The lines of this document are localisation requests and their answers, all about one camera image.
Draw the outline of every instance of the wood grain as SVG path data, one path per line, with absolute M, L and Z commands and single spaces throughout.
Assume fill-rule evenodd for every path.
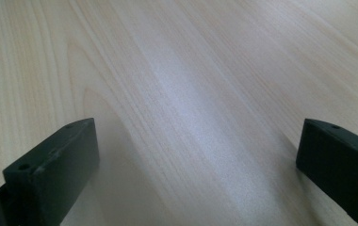
M 0 0 L 0 185 L 87 117 L 63 225 L 356 225 L 295 158 L 304 118 L 358 134 L 358 1 Z

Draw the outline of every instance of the wooden table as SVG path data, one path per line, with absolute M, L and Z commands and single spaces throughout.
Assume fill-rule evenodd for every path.
M 0 185 L 90 117 L 63 225 L 355 225 L 295 158 L 305 118 L 358 134 L 358 1 L 0 0 Z

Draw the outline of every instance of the screw hole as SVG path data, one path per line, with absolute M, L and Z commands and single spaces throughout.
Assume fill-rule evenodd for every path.
M 29 164 L 22 164 L 19 168 L 18 168 L 18 170 L 27 170 L 27 169 L 29 169 Z

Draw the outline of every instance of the black clamp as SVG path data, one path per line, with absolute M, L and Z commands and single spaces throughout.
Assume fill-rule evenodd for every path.
M 0 226 L 57 226 L 99 165 L 93 119 L 68 124 L 3 170 Z

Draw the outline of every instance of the black bracket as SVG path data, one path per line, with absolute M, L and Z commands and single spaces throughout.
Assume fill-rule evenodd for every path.
M 3 170 L 0 226 L 57 226 L 99 165 L 93 119 L 68 124 Z
M 305 120 L 297 168 L 358 223 L 358 136 L 334 124 Z

